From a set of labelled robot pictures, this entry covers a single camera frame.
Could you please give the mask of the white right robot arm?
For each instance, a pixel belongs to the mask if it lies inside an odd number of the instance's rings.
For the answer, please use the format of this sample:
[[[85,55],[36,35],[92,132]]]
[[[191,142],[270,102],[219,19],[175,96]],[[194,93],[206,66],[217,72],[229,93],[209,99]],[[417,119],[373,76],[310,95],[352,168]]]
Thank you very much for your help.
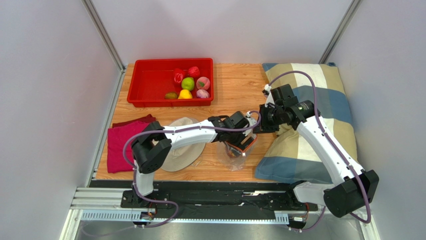
[[[357,210],[365,208],[364,222],[369,222],[379,176],[374,170],[366,171],[331,134],[318,110],[317,92],[313,91],[313,101],[299,101],[289,84],[272,88],[269,83],[262,92],[266,102],[259,106],[260,119],[254,133],[270,133],[282,124],[291,126],[310,144],[331,179],[330,184],[295,182],[290,196],[300,204],[327,207],[338,218],[355,217]]]

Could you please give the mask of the red fake bell pepper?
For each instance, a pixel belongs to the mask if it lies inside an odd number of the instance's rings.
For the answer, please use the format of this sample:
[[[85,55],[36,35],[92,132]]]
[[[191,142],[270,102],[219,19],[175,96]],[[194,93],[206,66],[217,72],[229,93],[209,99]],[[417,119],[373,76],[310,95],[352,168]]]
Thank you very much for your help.
[[[186,72],[180,68],[173,70],[173,82],[175,86],[181,86],[183,79],[187,76]]]

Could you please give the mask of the pink fake peach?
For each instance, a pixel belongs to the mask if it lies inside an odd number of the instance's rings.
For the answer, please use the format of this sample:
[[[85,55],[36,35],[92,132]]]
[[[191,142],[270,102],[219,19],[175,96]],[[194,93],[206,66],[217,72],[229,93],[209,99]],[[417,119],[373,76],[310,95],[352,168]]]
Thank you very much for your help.
[[[195,85],[197,87],[198,90],[209,90],[211,87],[211,81],[209,78],[202,76],[200,78],[197,79],[197,81],[195,82]]]

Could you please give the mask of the brown fake kiwi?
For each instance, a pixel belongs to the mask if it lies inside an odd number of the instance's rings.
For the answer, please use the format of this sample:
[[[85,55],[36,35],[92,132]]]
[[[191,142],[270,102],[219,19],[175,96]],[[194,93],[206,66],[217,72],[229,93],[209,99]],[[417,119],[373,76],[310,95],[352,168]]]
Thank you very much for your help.
[[[165,94],[164,98],[166,100],[176,100],[179,98],[179,95],[176,92],[168,92]]]

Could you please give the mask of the red fake strawberry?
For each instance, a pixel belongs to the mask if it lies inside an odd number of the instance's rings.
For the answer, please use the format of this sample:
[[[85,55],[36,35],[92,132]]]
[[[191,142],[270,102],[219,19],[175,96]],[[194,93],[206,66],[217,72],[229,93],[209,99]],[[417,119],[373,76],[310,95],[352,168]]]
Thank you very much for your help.
[[[201,76],[201,72],[197,66],[192,66],[187,70],[187,75],[191,78],[196,79]]]

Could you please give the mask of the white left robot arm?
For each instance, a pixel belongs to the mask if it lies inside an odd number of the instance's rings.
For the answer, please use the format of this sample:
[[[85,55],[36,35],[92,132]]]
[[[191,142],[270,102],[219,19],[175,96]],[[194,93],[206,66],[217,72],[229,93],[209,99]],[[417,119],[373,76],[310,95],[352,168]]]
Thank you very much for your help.
[[[206,120],[183,126],[162,126],[154,121],[144,131],[130,137],[124,144],[124,160],[133,169],[133,191],[145,198],[154,190],[154,175],[169,152],[194,144],[235,142],[243,140],[260,125],[261,114],[240,111],[234,114],[211,116]]]

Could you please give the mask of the clear zip top bag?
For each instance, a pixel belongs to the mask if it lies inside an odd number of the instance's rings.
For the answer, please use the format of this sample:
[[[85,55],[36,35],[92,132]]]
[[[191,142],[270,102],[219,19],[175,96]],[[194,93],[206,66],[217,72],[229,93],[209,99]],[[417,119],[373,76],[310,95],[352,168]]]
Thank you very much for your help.
[[[241,170],[246,163],[247,158],[257,144],[258,136],[249,133],[238,143],[220,142],[217,144],[217,159],[231,172]]]

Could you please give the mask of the yellow fake lemon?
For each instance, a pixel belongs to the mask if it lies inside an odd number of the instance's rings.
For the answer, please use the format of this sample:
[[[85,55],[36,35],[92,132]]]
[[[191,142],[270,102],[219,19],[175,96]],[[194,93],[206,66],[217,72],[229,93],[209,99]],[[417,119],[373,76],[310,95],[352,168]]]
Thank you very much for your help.
[[[179,92],[178,99],[189,100],[189,99],[192,99],[192,98],[193,98],[193,95],[192,95],[191,91],[188,90],[188,89],[182,89]]]

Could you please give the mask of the pink fake onion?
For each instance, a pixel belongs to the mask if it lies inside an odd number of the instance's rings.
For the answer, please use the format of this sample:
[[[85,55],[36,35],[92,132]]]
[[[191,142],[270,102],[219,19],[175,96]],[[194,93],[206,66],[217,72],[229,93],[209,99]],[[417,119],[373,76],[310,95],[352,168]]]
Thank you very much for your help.
[[[209,92],[207,90],[198,89],[196,91],[196,97],[200,98],[200,99],[208,99],[208,98],[211,97],[211,95],[209,94]]]

